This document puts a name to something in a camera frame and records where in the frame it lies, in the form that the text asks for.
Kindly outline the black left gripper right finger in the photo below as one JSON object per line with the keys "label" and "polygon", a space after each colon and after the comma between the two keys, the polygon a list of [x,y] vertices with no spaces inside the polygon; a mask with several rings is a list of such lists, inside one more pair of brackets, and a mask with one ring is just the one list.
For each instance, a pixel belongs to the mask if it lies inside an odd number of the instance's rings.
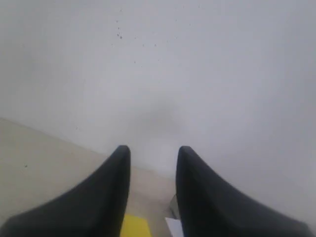
{"label": "black left gripper right finger", "polygon": [[176,197],[186,237],[313,237],[307,224],[243,194],[190,147],[181,146]]}

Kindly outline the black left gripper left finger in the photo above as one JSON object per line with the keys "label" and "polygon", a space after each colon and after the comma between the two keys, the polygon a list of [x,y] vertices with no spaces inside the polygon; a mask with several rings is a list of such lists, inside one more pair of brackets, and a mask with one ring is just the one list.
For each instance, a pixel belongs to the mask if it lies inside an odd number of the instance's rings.
{"label": "black left gripper left finger", "polygon": [[130,149],[118,146],[81,183],[55,199],[11,216],[2,237],[118,237],[130,188]]}

